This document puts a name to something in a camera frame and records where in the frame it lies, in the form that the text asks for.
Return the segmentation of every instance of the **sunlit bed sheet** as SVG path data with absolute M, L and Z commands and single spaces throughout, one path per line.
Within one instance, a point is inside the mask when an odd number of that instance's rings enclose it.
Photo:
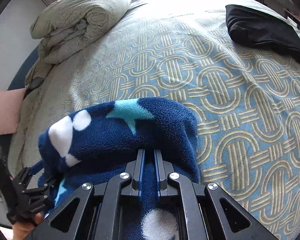
M 198 118 L 200 182 L 217 182 L 279 239 L 295 239 L 300 65 L 234 44 L 227 4 L 285 20 L 253 0 L 133 3 L 106 35 L 53 67 L 38 90 L 26 140 L 13 137 L 10 171 L 37 162 L 38 136 L 71 112 L 112 100 L 170 98 Z

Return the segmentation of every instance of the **pink pillow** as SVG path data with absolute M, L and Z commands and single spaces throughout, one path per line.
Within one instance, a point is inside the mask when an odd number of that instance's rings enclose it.
M 0 135 L 16 132 L 25 92 L 25 88 L 0 91 Z

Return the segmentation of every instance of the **teal star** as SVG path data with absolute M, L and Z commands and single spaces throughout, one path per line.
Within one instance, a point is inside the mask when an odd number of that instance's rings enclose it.
M 106 118 L 122 118 L 129 126 L 133 135 L 136 134 L 135 120 L 153 119 L 153 115 L 142 106 L 138 105 L 138 99 L 118 100 L 114 103 L 114 109 Z
M 65 179 L 63 179 L 61 182 L 60 182 L 60 185 L 59 185 L 59 190 L 58 190 L 58 194 L 57 194 L 57 197 L 55 198 L 54 200 L 54 204 L 56 205 L 59 198 L 60 198 L 60 195 L 65 193 L 67 190 L 63 187 L 63 185 L 65 184 Z

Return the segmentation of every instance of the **white wall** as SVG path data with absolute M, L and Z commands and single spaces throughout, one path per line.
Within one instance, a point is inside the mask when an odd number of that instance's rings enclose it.
M 18 69 L 39 44 L 30 26 L 45 8 L 41 0 L 11 0 L 0 15 L 0 91 L 7 90 Z

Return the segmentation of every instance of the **silver bolt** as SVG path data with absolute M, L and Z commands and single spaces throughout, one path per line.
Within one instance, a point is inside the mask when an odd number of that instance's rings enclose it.
M 214 182 L 210 182 L 208 184 L 208 188 L 211 189 L 211 190 L 216 190 L 218 188 L 218 185 Z
M 127 172 L 123 172 L 123 173 L 120 173 L 119 177 L 120 177 L 121 179 L 127 179 L 127 178 L 130 177 L 130 174 L 127 173 Z
M 92 188 L 92 185 L 91 185 L 91 183 L 86 182 L 86 183 L 83 183 L 81 187 L 84 190 L 89 190 Z
M 170 173 L 169 177 L 171 179 L 179 179 L 180 178 L 180 174 L 177 173 L 177 172 L 173 172 L 173 173 Z

